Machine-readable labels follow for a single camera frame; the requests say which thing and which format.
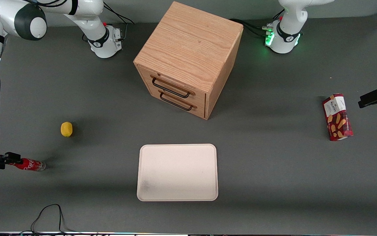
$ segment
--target red soda bottle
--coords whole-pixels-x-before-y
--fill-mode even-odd
[[[12,163],[12,166],[16,166],[21,170],[43,171],[46,169],[46,163],[28,158],[21,158],[20,163]]]

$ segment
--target cable connector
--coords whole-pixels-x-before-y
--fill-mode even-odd
[[[263,27],[261,27],[261,29],[265,30],[265,31],[269,31],[269,32],[273,31],[273,27],[270,27],[270,26],[263,26]]]

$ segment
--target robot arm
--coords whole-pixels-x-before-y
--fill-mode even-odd
[[[122,48],[120,29],[101,22],[99,15],[103,12],[103,0],[67,0],[61,6],[41,7],[44,12],[64,14],[73,21],[88,38],[91,50],[99,58],[112,57]]]
[[[277,53],[288,53],[297,45],[300,30],[308,19],[305,7],[331,3],[334,0],[278,0],[284,7],[282,20],[275,20],[267,25],[274,31],[268,34],[266,46]]]
[[[104,25],[98,17],[103,11],[103,0],[65,0],[56,7],[47,5],[49,2],[42,0],[40,7],[26,0],[0,0],[0,57],[7,34],[27,40],[43,38],[47,31],[44,11],[64,14],[76,23],[100,58],[109,58],[121,49],[120,29]]]

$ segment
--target drawer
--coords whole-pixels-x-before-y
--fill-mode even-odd
[[[173,94],[169,94],[166,91],[163,91],[160,89],[151,88],[151,95],[174,107],[185,110],[188,113],[197,115],[198,117],[204,119],[204,112],[205,112],[204,104],[201,106],[197,106],[197,105],[188,103],[187,101],[184,101],[183,99],[176,97]]]
[[[149,90],[152,90],[154,87],[156,90],[162,90],[168,94],[173,94],[175,97],[178,97],[180,100],[186,101],[190,104],[198,104],[204,106],[205,104],[205,93],[199,92],[194,89],[183,88],[180,85],[176,85],[173,82],[170,82],[170,79],[164,78],[164,75],[158,75],[152,71],[140,68],[140,73],[142,74],[143,80],[146,85],[149,85]]]

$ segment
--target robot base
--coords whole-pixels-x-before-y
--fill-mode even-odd
[[[91,50],[95,52],[95,54],[99,58],[110,58],[114,56],[116,52],[120,51],[123,46],[121,30],[109,25],[106,26],[106,28],[109,31],[109,36],[107,41],[103,44],[101,48],[97,48],[89,42],[89,45],[91,45]]]
[[[280,20],[276,20],[272,23],[267,24],[267,27],[272,27],[273,29],[275,29],[279,22]],[[292,40],[290,42],[285,42],[283,37],[278,34],[277,30],[273,30],[266,37],[265,45],[271,48],[274,52],[285,54],[292,51],[292,49],[297,45],[299,37],[300,34],[296,37],[296,39],[292,37]]]

